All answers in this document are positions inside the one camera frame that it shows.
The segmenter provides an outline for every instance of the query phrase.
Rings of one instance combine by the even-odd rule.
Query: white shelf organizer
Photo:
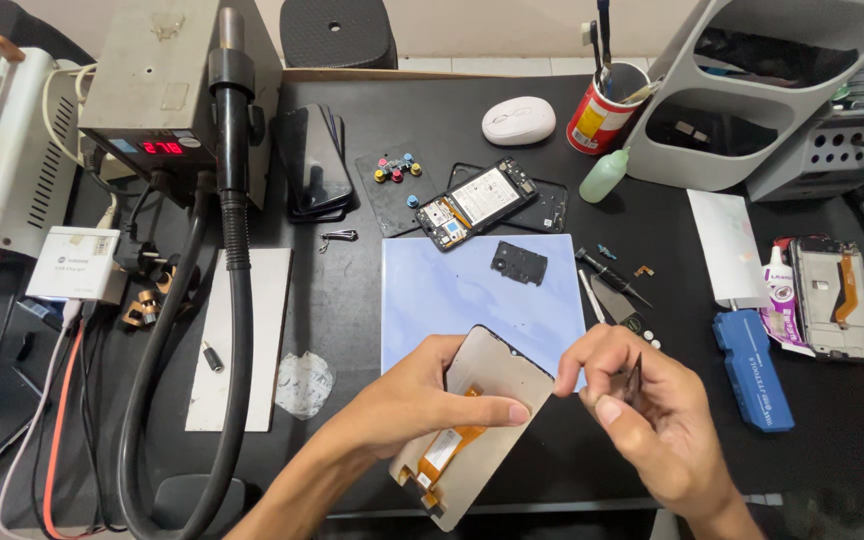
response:
[[[858,61],[831,80],[808,88],[782,88],[709,75],[693,57],[707,26],[836,50],[858,50]],[[649,69],[665,83],[647,105],[625,146],[628,174],[692,190],[724,190],[765,161],[864,64],[864,0],[700,0]],[[744,118],[778,136],[755,153],[726,156],[669,146],[646,135],[646,124],[664,102]]]

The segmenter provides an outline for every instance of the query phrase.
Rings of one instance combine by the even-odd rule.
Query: red cable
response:
[[[79,345],[82,343],[85,326],[83,324],[78,325],[75,344],[72,346],[68,364],[65,366],[65,380],[62,382],[62,393],[58,399],[58,414],[55,416],[55,429],[52,432],[52,449],[49,451],[49,470],[45,476],[45,497],[42,499],[42,518],[45,521],[45,530],[59,540],[79,540],[80,538],[86,538],[92,534],[104,531],[103,528],[99,528],[92,532],[66,536],[58,532],[55,524],[52,522],[52,488],[55,485],[56,479],[56,463],[59,461],[59,443],[63,438],[63,421],[66,420],[66,401],[68,401],[69,382],[72,379],[72,368],[75,367],[75,360],[79,351]]]

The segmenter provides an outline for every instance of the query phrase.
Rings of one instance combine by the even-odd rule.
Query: hand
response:
[[[520,426],[529,419],[525,405],[510,398],[450,394],[443,376],[465,340],[463,335],[430,335],[415,350],[366,386],[321,429],[379,459],[405,443],[456,426]]]
[[[610,382],[622,368],[632,369],[640,353],[641,413]],[[695,523],[748,514],[729,477],[699,375],[621,325],[594,325],[565,351],[555,395],[572,393],[581,367],[588,386],[579,398],[660,503],[693,530]]]

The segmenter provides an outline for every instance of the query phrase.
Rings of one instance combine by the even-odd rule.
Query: digital temperature display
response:
[[[139,144],[146,154],[168,154],[171,156],[184,153],[183,147],[175,142],[140,142]]]

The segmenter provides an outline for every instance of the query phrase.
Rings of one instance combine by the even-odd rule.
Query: green plastic bottle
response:
[[[595,166],[588,171],[582,184],[579,185],[579,196],[590,203],[598,203],[604,199],[625,176],[625,166],[628,163],[628,148],[599,157]]]

